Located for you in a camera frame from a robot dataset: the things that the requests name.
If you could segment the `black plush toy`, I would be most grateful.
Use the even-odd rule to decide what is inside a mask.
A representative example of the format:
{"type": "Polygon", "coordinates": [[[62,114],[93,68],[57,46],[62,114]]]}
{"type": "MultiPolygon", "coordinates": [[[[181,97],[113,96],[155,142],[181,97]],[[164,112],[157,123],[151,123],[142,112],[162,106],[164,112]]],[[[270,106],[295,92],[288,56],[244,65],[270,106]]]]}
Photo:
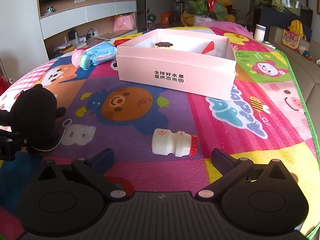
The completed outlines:
{"type": "Polygon", "coordinates": [[[55,95],[43,85],[21,91],[11,110],[1,110],[1,125],[27,141],[31,150],[49,151],[59,143],[55,133],[56,119],[66,114],[66,107],[58,107],[55,95]]]}

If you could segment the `white yogurt drink bottle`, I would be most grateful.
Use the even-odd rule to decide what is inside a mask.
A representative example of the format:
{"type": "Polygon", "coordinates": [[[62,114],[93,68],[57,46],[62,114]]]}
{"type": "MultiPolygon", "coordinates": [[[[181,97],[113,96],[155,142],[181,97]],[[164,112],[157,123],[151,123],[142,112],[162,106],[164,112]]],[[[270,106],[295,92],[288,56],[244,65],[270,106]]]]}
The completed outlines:
{"type": "Polygon", "coordinates": [[[151,142],[153,154],[176,157],[195,156],[197,153],[197,136],[184,131],[172,133],[169,129],[154,130],[151,142]]]}

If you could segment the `pink and teal toy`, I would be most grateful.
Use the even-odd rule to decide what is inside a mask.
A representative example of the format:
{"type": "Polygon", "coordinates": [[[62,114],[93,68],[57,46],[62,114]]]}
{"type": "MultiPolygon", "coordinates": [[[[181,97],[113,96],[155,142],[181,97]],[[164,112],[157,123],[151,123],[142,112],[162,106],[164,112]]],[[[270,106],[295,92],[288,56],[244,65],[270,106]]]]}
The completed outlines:
{"type": "Polygon", "coordinates": [[[83,49],[76,49],[72,55],[72,65],[76,68],[88,70],[91,65],[90,56],[83,49]]]}

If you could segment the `colourful cartoon play mat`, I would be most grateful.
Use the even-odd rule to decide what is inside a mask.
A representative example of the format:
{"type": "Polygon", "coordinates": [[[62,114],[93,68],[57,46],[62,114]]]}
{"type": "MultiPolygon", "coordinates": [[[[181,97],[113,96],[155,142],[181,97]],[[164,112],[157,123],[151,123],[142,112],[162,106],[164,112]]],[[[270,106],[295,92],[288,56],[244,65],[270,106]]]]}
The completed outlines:
{"type": "Polygon", "coordinates": [[[209,162],[216,147],[256,163],[277,157],[309,204],[301,231],[307,236],[315,233],[319,228],[318,142],[289,57],[223,25],[192,31],[230,39],[237,63],[228,100],[121,81],[114,60],[76,69],[68,55],[38,66],[1,95],[1,109],[8,111],[22,90],[41,84],[55,94],[58,106],[66,107],[63,119],[73,121],[52,152],[41,156],[19,152],[14,161],[1,162],[1,239],[18,239],[23,233],[15,208],[40,163],[54,159],[68,164],[103,148],[115,153],[115,166],[107,177],[124,182],[130,190],[195,192],[220,178],[209,162]],[[153,154],[157,128],[196,135],[196,155],[153,154]]]}

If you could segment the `pink cardboard box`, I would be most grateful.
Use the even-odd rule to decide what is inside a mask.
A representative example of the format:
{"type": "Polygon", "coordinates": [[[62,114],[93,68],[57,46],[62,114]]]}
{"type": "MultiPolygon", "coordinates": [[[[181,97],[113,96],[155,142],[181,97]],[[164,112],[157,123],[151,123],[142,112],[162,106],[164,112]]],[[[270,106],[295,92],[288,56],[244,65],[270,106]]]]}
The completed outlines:
{"type": "Polygon", "coordinates": [[[156,29],[117,46],[122,81],[142,83],[228,100],[236,59],[228,37],[182,29],[156,29]],[[215,49],[201,54],[213,41],[215,49]],[[170,42],[172,49],[155,48],[170,42]]]}

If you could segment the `blue tissue pack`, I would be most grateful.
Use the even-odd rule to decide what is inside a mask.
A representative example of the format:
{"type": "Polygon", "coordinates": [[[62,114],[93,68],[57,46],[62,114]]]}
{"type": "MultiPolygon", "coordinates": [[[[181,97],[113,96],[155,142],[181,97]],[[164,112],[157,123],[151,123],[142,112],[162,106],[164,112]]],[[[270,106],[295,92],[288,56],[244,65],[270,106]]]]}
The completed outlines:
{"type": "Polygon", "coordinates": [[[107,61],[113,60],[117,55],[117,48],[110,42],[101,42],[92,48],[89,48],[86,53],[92,65],[97,66],[107,61]]]}

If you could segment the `red white item in box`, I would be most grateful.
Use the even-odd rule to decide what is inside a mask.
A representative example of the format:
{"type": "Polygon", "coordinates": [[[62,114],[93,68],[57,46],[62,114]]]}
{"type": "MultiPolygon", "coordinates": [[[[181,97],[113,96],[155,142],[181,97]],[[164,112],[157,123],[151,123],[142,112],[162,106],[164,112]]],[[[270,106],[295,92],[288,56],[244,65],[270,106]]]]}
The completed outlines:
{"type": "Polygon", "coordinates": [[[202,50],[201,54],[207,54],[215,49],[215,43],[210,41],[206,47],[202,50]]]}

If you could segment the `white tv cabinet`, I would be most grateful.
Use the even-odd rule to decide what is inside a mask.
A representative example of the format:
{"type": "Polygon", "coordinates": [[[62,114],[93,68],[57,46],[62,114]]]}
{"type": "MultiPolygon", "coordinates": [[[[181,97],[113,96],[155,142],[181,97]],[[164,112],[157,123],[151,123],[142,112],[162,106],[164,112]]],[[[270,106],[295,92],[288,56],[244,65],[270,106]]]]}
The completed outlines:
{"type": "Polygon", "coordinates": [[[40,27],[48,58],[55,47],[63,44],[70,29],[85,35],[89,29],[97,30],[101,37],[115,37],[113,20],[117,15],[136,17],[136,0],[60,0],[38,5],[40,27]]]}

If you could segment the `yellow black toy in box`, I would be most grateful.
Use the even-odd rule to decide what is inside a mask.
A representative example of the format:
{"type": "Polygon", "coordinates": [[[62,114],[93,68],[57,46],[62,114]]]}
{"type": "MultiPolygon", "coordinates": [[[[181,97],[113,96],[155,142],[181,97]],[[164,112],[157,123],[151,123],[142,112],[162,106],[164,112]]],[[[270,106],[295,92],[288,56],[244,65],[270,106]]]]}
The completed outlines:
{"type": "Polygon", "coordinates": [[[157,42],[155,48],[159,49],[172,49],[173,44],[170,42],[157,42]]]}

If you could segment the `white cup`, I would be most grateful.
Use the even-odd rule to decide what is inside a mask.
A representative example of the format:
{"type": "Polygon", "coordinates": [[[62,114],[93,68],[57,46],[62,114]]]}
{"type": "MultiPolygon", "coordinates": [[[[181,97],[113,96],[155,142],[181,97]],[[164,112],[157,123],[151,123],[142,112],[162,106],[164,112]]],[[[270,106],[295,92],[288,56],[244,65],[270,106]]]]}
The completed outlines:
{"type": "Polygon", "coordinates": [[[255,33],[254,33],[254,39],[258,42],[263,42],[265,38],[265,33],[266,33],[266,27],[263,25],[256,25],[255,28],[255,33]]]}

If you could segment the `yellow red toy bag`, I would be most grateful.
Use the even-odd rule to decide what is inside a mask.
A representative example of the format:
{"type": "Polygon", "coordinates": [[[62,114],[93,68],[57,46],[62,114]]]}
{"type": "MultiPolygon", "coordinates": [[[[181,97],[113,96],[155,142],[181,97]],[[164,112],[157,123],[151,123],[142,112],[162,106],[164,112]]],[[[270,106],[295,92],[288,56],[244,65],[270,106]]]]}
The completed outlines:
{"type": "Polygon", "coordinates": [[[306,35],[304,34],[303,30],[303,24],[299,20],[293,20],[288,28],[283,30],[281,44],[294,51],[297,51],[301,39],[306,40],[306,35]]]}

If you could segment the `pink gift bag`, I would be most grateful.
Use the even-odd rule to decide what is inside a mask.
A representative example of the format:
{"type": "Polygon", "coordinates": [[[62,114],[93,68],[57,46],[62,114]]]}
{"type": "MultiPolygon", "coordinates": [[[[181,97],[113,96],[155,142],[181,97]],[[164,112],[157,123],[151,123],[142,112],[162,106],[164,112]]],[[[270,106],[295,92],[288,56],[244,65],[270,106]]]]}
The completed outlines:
{"type": "Polygon", "coordinates": [[[126,31],[135,29],[135,19],[132,14],[117,15],[113,20],[113,31],[126,31]]]}

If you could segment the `yellow plush bear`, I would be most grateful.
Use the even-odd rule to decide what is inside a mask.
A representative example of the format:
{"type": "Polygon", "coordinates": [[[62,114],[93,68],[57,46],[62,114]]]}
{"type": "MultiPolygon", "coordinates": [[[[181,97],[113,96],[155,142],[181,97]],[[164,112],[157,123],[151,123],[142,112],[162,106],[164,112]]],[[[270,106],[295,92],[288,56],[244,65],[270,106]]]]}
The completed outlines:
{"type": "Polygon", "coordinates": [[[232,0],[187,0],[188,7],[181,15],[183,26],[198,23],[224,21],[235,23],[232,15],[232,0]]]}

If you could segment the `orange box on floor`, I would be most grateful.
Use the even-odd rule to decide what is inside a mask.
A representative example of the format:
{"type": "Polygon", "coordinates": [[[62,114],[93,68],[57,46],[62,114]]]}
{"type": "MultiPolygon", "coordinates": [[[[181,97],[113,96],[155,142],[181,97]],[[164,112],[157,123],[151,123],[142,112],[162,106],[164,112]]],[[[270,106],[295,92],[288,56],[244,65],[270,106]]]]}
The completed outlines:
{"type": "Polygon", "coordinates": [[[167,11],[161,13],[161,24],[162,25],[169,25],[174,20],[174,11],[167,11]]]}

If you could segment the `purple orchid flower pot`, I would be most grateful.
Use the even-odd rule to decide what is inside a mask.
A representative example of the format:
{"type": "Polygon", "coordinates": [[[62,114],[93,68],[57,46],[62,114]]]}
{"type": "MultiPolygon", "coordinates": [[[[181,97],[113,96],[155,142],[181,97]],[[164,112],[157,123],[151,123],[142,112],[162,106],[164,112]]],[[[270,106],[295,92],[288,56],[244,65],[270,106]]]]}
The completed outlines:
{"type": "Polygon", "coordinates": [[[229,16],[227,7],[232,0],[186,0],[186,11],[195,16],[204,16],[218,21],[224,21],[229,16]]]}

